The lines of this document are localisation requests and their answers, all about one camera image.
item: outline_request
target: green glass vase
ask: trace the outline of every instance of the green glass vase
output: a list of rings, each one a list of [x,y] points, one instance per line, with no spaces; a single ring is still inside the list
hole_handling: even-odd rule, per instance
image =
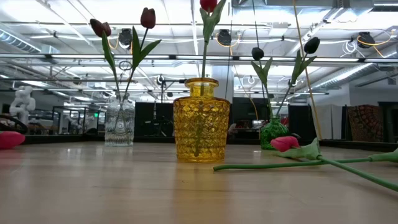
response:
[[[271,146],[271,140],[288,135],[289,130],[280,123],[279,117],[271,118],[270,123],[261,129],[261,149],[275,150]]]

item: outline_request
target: patterned rug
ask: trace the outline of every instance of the patterned rug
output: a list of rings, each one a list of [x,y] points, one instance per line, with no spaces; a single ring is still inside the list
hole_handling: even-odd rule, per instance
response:
[[[383,117],[378,106],[348,107],[353,141],[383,142]]]

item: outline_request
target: yellow glass vase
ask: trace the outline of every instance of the yellow glass vase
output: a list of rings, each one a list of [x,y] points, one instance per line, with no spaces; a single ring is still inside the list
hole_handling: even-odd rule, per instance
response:
[[[215,98],[218,81],[191,78],[190,96],[174,100],[177,158],[185,162],[222,161],[225,155],[229,101]]]

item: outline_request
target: vase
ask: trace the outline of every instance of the vase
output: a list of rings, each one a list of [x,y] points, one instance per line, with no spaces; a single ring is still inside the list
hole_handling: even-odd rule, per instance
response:
[[[177,158],[185,162],[222,161],[230,103],[213,96],[218,81],[212,78],[191,78],[185,86],[190,96],[174,100]]]
[[[289,130],[280,123],[279,117],[271,118],[270,122],[261,129],[261,149],[276,150],[271,146],[271,140],[288,134]]]
[[[128,94],[120,94],[110,99],[106,110],[105,121],[105,146],[132,146],[134,140],[134,119],[136,117],[136,104],[128,101]]]

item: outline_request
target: table surface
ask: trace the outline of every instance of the table surface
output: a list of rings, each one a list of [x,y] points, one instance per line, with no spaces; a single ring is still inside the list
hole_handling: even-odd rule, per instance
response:
[[[322,148],[329,159],[373,152]],[[291,160],[227,147],[225,163]],[[398,194],[332,166],[223,170],[174,144],[37,144],[0,151],[0,223],[396,223]],[[398,182],[398,165],[353,167]]]

